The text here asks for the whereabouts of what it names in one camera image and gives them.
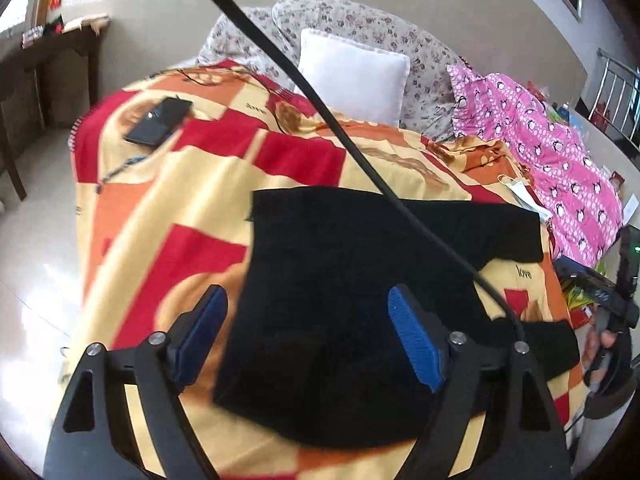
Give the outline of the right hand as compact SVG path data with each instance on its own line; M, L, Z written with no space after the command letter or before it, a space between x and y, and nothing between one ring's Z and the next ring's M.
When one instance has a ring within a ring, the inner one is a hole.
M611 313L605 307L598 307L590 321L584 352L582 369L584 383L592 394L603 388L603 383L612 360L612 348L617 335L608 329Z

